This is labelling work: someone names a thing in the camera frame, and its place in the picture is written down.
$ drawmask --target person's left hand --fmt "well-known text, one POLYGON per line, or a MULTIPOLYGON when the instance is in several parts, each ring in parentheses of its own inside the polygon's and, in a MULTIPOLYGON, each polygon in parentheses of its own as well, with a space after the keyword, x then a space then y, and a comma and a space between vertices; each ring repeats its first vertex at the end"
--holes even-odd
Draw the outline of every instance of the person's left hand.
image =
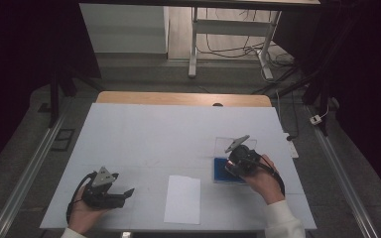
POLYGON ((84 186, 78 191, 75 197, 76 203, 73 205, 70 214, 69 225, 67 228, 84 235, 103 215, 110 209, 94 209, 85 204, 81 199, 84 192, 84 186))

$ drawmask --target white tabletop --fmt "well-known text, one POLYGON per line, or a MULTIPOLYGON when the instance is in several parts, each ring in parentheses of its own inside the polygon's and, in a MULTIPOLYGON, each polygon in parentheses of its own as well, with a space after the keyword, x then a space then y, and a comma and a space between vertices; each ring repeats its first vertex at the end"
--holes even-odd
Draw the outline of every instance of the white tabletop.
POLYGON ((213 182, 215 140, 250 135, 258 154, 280 171, 286 198, 307 229, 309 205, 272 107, 93 104, 41 228, 66 227, 65 211, 78 183, 101 166, 119 179, 109 193, 135 187, 125 206, 96 224, 110 231, 260 231, 265 202, 247 185, 213 182), (200 179, 200 224, 164 222, 169 176, 200 179))

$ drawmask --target person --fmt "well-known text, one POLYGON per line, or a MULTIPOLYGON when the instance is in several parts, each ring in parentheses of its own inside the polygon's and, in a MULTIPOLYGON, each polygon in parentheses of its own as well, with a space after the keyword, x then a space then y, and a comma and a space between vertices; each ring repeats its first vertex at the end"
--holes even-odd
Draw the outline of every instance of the person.
MULTIPOLYGON (((271 166, 275 171, 277 169, 274 163, 266 155, 262 155, 264 165, 271 166)), ((302 238, 306 237, 305 227, 297 219, 289 208, 286 198, 280 190, 277 181, 265 170, 258 168, 257 171, 247 177, 242 177, 250 187, 258 192, 267 203, 264 207, 264 213, 267 220, 265 236, 267 238, 302 238)), ((64 231, 62 238, 84 238, 84 234, 91 229, 94 223, 108 209, 93 209, 88 207, 81 200, 83 187, 76 195, 76 203, 73 206, 69 219, 69 225, 64 231)))

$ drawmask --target person's right hand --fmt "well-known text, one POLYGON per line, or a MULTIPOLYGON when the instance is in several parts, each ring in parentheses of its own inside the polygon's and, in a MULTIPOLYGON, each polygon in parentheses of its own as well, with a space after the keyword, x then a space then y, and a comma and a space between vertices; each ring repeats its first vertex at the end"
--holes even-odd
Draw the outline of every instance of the person's right hand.
MULTIPOLYGON (((271 166, 276 172, 278 172, 274 166, 274 163, 268 158, 268 156, 262 155, 262 157, 268 162, 267 164, 264 159, 261 158, 260 162, 262 164, 271 166)), ((264 169, 257 168, 254 174, 242 178, 246 180, 253 190, 264 197, 268 205, 285 199, 281 193, 278 182, 264 169)))

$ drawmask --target table leg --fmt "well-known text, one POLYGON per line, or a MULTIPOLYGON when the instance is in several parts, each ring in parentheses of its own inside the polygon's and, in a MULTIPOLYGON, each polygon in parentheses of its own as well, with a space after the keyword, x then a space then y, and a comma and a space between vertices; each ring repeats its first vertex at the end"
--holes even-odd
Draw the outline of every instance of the table leg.
POLYGON ((271 73, 271 69, 268 66, 266 55, 267 55, 267 52, 268 52, 268 48, 270 47, 270 44, 271 44, 271 41, 272 41, 272 37, 274 36, 275 28, 277 27, 278 19, 280 18, 281 12, 273 12, 272 14, 274 15, 274 17, 273 17, 273 19, 271 21, 268 33, 265 36, 264 46, 262 48, 262 51, 258 51, 257 52, 258 58, 259 58, 259 62, 261 63, 262 71, 263 71, 263 73, 265 75, 265 79, 266 80, 272 80, 273 79, 273 76, 272 76, 272 73, 271 73))
POLYGON ((190 71, 189 77, 196 77, 196 28, 197 28, 197 8, 193 8, 191 22, 191 47, 190 47, 190 71))

